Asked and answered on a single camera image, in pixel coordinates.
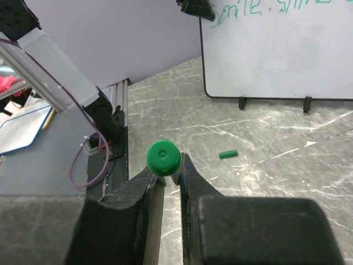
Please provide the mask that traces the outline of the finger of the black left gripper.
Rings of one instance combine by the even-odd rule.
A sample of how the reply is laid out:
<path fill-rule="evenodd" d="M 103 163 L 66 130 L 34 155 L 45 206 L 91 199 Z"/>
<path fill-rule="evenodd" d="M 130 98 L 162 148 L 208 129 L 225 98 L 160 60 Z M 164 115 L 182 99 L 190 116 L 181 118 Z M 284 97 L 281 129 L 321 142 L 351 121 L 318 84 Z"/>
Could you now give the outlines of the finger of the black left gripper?
<path fill-rule="evenodd" d="M 198 18 L 214 21 L 215 13 L 209 0 L 176 0 L 181 12 Z"/>

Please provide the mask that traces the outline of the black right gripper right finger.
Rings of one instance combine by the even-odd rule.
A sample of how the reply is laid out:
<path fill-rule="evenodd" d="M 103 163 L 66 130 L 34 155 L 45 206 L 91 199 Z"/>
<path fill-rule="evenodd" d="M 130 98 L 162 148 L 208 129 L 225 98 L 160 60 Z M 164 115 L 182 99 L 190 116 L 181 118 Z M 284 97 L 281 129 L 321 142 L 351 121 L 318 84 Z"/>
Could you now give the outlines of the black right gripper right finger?
<path fill-rule="evenodd" d="M 343 264 L 327 217 L 307 198 L 228 197 L 182 155 L 184 264 Z"/>

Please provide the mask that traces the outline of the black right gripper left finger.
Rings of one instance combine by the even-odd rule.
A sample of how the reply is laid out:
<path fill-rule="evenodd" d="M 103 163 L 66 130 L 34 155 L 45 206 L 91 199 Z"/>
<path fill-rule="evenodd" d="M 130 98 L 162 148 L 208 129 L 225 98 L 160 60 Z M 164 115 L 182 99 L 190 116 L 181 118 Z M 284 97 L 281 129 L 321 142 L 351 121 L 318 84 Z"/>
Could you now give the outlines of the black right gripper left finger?
<path fill-rule="evenodd" d="M 101 199 L 88 197 L 66 264 L 157 264 L 165 181 L 145 167 Z"/>

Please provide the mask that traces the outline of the green marker cap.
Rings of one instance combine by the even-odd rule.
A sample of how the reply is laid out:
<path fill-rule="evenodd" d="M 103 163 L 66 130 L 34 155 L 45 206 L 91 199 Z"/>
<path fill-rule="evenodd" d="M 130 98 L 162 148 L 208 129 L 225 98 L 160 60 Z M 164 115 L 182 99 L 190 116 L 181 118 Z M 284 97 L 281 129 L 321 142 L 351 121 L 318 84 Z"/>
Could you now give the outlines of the green marker cap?
<path fill-rule="evenodd" d="M 225 159 L 225 158 L 230 158 L 230 157 L 236 157 L 238 156 L 238 151 L 237 150 L 228 150 L 228 151 L 223 151 L 218 154 L 220 159 Z"/>

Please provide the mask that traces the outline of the white marker pen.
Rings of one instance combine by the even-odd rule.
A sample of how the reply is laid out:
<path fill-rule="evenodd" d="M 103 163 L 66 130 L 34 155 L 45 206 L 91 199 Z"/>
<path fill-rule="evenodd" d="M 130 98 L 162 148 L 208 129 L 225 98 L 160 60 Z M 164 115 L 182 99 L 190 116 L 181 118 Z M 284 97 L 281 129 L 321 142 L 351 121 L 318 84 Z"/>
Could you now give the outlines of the white marker pen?
<path fill-rule="evenodd" d="M 161 139 L 149 147 L 147 166 L 155 175 L 171 176 L 174 184 L 180 185 L 181 152 L 170 140 Z"/>

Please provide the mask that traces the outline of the white whiteboard with black frame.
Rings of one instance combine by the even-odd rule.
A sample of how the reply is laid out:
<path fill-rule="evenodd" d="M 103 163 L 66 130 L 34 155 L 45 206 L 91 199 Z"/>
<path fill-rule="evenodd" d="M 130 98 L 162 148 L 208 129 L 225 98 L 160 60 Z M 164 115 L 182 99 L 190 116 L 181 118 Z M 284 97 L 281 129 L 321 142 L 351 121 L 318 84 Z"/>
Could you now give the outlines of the white whiteboard with black frame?
<path fill-rule="evenodd" d="M 351 1 L 212 1 L 201 20 L 210 98 L 352 100 Z"/>

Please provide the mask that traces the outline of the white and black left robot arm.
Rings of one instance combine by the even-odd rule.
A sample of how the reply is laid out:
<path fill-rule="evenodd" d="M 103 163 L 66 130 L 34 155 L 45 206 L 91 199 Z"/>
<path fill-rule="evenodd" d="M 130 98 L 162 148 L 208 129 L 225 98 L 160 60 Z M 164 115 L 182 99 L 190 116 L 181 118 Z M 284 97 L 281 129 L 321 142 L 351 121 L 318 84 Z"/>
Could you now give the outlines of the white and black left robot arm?
<path fill-rule="evenodd" d="M 2 1 L 1 32 L 65 88 L 107 140 L 122 126 L 98 85 L 152 76 L 184 58 L 191 25 L 213 21 L 209 1 Z"/>

